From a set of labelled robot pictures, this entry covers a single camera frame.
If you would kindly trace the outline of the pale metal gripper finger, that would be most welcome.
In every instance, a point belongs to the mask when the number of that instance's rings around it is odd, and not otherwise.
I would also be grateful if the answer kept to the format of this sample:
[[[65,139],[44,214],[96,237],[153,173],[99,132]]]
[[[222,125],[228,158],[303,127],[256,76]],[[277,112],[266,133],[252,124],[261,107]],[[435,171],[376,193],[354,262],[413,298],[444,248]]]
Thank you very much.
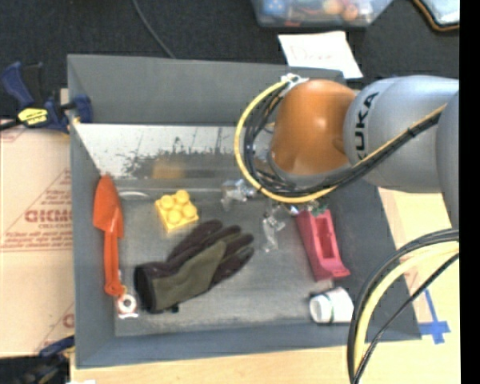
[[[262,230],[265,235],[262,249],[265,253],[278,248],[278,233],[285,225],[280,206],[271,206],[266,209],[262,219]]]
[[[235,202],[246,202],[256,195],[256,189],[243,178],[227,180],[221,185],[221,204],[229,211]]]

